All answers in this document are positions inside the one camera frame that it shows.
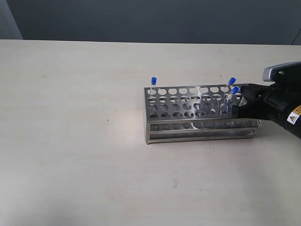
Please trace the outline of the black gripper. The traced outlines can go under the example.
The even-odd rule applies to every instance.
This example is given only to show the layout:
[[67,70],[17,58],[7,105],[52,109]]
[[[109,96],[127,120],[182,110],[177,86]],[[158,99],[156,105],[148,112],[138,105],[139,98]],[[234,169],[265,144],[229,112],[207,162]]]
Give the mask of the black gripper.
[[264,86],[248,83],[241,86],[244,106],[233,106],[235,118],[273,121],[279,125],[300,125],[301,83]]

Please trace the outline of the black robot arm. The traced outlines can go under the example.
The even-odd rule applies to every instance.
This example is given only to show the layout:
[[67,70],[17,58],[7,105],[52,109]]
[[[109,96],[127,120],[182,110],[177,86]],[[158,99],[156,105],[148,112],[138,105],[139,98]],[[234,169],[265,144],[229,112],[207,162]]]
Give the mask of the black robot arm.
[[236,118],[268,120],[297,138],[301,137],[301,86],[247,84],[241,87],[246,100],[243,106],[232,107]]

